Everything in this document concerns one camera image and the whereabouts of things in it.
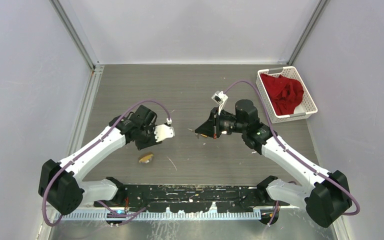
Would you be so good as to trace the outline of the large brass padlock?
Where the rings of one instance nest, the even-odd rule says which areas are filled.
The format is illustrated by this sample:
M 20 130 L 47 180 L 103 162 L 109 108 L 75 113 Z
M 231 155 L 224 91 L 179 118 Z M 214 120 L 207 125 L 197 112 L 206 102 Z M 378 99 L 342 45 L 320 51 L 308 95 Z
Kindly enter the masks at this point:
M 153 160 L 154 156 L 155 156 L 154 153 L 147 152 L 138 158 L 138 162 L 140 164 L 148 164 Z

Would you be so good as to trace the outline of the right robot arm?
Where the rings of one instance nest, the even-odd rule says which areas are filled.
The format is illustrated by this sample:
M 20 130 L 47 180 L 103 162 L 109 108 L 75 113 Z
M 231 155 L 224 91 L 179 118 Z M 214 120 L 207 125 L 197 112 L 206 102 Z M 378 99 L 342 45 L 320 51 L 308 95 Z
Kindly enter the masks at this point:
M 257 198 L 263 205 L 274 201 L 288 203 L 304 209 L 316 224 L 327 228 L 353 204 L 345 174 L 339 170 L 330 172 L 290 147 L 260 121 L 258 110 L 249 99 L 237 101 L 234 113 L 214 107 L 194 132 L 214 139 L 238 133 L 247 147 L 274 161 L 298 181 L 295 185 L 268 176 L 258 185 Z

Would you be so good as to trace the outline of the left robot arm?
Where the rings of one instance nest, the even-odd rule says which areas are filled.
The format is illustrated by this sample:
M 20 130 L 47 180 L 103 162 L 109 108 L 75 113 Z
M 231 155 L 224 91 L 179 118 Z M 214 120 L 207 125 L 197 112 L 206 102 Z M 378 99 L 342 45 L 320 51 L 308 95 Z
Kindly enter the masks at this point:
M 154 134 L 157 114 L 144 105 L 126 116 L 116 116 L 108 126 L 77 152 L 56 162 L 42 165 L 38 193 L 62 215 L 77 207 L 104 203 L 123 206 L 127 201 L 125 186 L 114 177 L 84 181 L 85 176 L 102 160 L 130 142 L 138 150 L 157 145 Z

